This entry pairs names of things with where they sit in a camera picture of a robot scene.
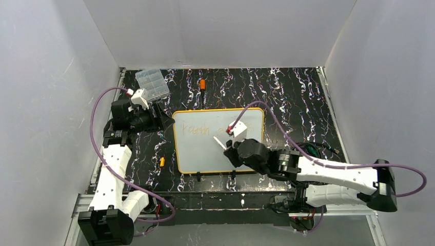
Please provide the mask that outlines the white orange marker pen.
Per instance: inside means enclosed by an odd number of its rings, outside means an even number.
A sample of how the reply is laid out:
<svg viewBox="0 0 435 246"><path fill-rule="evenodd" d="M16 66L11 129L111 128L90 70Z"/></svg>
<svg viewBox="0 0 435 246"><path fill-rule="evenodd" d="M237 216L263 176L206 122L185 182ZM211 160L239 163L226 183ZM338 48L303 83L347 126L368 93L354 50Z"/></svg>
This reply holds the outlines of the white orange marker pen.
<svg viewBox="0 0 435 246"><path fill-rule="evenodd" d="M217 144L223 149L223 150L227 150L227 147L216 137L213 136L213 139L217 142Z"/></svg>

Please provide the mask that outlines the yellow framed whiteboard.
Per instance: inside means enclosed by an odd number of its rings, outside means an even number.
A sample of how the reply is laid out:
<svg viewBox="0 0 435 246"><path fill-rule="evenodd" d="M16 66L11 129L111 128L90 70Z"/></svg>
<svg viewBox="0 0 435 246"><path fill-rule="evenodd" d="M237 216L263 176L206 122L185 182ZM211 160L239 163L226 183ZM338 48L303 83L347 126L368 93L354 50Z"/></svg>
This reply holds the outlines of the yellow framed whiteboard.
<svg viewBox="0 0 435 246"><path fill-rule="evenodd" d="M224 155L224 150L213 139L224 145L232 137L227 134L230 123L242 114L247 126L247 137L263 141L265 115L261 108L241 108L176 111L172 118L178 170L183 174L211 174L225 172L252 172L247 166L235 168Z"/></svg>

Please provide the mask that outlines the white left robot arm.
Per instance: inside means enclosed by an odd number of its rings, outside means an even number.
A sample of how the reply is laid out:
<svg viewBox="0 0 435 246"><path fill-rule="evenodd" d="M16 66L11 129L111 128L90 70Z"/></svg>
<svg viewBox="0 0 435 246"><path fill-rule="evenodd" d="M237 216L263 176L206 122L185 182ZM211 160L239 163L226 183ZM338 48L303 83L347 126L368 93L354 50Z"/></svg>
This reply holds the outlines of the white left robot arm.
<svg viewBox="0 0 435 246"><path fill-rule="evenodd" d="M151 232L160 222L163 199L140 186L123 196L127 165L137 134L159 132L175 121L159 104L151 109L134 105L128 99L111 104L112 118L103 129L103 157L99 179L88 210L78 215L78 225L89 245L129 245L136 236L134 223L142 213L151 213L145 221Z"/></svg>

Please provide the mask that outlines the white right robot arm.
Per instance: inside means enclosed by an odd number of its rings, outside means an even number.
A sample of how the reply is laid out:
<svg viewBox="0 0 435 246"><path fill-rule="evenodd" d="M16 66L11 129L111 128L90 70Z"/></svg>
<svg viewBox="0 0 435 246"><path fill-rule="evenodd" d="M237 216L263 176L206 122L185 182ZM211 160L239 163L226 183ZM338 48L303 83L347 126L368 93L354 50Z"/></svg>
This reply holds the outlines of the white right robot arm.
<svg viewBox="0 0 435 246"><path fill-rule="evenodd" d="M235 168L247 166L271 179L294 184L292 208L360 204L381 212L398 210L394 174L384 160L358 168L305 157L294 150L271 150L255 139L229 140L223 150Z"/></svg>

